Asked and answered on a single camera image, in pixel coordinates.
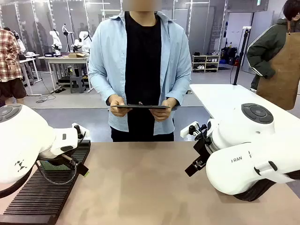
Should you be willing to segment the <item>person's right hand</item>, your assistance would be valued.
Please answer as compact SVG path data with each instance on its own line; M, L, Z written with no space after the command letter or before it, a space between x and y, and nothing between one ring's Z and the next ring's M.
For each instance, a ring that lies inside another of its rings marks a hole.
M110 112L116 117L124 117L131 109L129 108L117 108L114 105L124 105L124 100L122 97L113 94L107 100L110 106Z

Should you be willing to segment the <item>person's left hand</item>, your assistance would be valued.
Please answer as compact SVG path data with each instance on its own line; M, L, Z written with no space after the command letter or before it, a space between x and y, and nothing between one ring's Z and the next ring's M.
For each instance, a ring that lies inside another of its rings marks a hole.
M167 108L150 109L150 112L155 121L162 122L170 117L171 111L177 103L178 101L175 98L170 97L162 102L162 106L167 106Z

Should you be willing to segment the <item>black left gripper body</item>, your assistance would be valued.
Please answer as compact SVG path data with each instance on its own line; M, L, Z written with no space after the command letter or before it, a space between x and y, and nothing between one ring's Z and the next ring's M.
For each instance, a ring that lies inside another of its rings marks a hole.
M38 156L38 160L44 170L75 170L78 161L70 155L52 153L42 154Z

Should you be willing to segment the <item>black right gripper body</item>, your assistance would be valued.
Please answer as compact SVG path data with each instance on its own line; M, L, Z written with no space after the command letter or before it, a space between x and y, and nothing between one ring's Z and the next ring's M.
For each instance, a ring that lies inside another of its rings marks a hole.
M194 150L199 154L199 157L195 160L195 164L206 164L211 152L208 150L209 141L206 141L203 137L198 137L197 142L193 146Z

